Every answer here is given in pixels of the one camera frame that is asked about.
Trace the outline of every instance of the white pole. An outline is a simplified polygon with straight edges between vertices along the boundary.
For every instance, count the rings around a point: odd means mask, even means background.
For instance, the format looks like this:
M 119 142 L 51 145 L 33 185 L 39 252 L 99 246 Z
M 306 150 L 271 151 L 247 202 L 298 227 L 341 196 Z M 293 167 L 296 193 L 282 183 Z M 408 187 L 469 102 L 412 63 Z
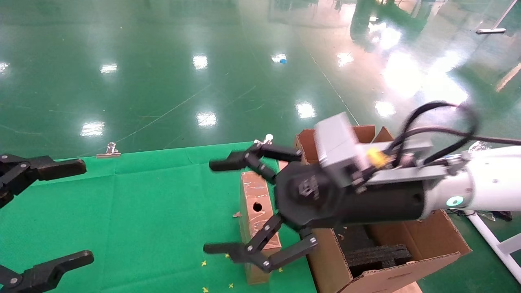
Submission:
M 514 251 L 518 251 L 521 249 L 521 233 L 501 242 L 498 244 L 498 248 L 506 254 L 511 254 Z
M 521 284 L 521 267 L 519 264 L 510 256 L 508 253 L 504 253 L 498 247 L 500 242 L 495 237 L 495 235 L 490 231 L 490 229 L 483 223 L 483 220 L 478 216 L 478 214 L 474 213 L 474 211 L 465 211 L 467 218 L 474 224 L 476 229 L 481 233 L 483 238 L 490 245 L 492 250 L 498 255 L 501 261 L 505 264 L 506 268 L 514 275 L 516 280 Z

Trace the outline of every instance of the cardboard box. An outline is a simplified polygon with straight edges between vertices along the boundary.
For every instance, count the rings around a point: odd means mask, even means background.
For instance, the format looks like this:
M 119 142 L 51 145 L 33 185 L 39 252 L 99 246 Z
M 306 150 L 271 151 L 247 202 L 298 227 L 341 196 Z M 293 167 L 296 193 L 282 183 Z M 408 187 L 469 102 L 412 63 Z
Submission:
M 244 243 L 248 243 L 252 237 L 264 226 L 266 221 L 273 216 L 271 199 L 266 181 L 253 171 L 241 173 L 241 195 L 240 195 L 241 218 L 239 226 Z M 279 233 L 264 246 L 262 253 L 270 256 L 280 251 Z M 248 284 L 260 284 L 269 281 L 270 274 L 252 264 L 244 266 L 246 270 L 246 281 Z
M 361 143 L 391 141 L 385 127 L 375 136 L 375 126 L 355 126 Z M 305 164 L 318 163 L 314 129 L 295 137 Z M 332 229 L 314 229 L 318 248 L 308 256 L 319 293 L 392 293 L 456 261 L 472 250 L 445 211 L 436 211 L 423 221 L 367 225 L 378 245 L 405 244 L 413 261 L 362 273 L 353 279 Z

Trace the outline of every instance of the green mat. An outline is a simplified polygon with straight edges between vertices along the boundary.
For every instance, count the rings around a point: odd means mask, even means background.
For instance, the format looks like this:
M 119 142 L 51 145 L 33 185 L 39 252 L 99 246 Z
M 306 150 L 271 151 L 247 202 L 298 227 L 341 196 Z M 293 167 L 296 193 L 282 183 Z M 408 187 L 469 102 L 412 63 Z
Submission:
M 36 182 L 0 211 L 0 264 L 21 273 L 91 250 L 94 263 L 55 293 L 316 292 L 305 258 L 249 286 L 242 265 L 203 253 L 206 242 L 240 241 L 240 173 L 212 173 L 208 161 L 250 145 L 85 158 L 86 174 Z M 280 239 L 287 247 L 299 236 L 283 227 Z

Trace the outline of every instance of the white robotic arm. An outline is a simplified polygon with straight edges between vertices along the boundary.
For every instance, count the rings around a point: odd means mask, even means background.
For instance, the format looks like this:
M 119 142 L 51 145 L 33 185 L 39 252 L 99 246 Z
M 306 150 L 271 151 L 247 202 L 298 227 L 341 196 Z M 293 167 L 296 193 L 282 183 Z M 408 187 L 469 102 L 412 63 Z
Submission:
M 473 152 L 454 176 L 425 181 L 422 217 L 440 209 L 521 211 L 521 146 Z

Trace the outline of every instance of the metal clip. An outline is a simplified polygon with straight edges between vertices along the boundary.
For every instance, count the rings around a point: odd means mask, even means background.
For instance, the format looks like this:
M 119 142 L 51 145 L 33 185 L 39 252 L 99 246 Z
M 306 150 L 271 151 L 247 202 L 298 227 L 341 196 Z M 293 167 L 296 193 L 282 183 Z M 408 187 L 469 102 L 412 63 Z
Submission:
M 107 145 L 107 151 L 104 154 L 97 154 L 97 158 L 105 158 L 105 157 L 119 157 L 121 153 L 116 150 L 116 143 L 109 142 Z
M 271 141 L 273 140 L 273 135 L 267 134 L 264 141 L 260 140 L 254 140 L 253 143 L 260 143 L 260 144 L 271 144 Z

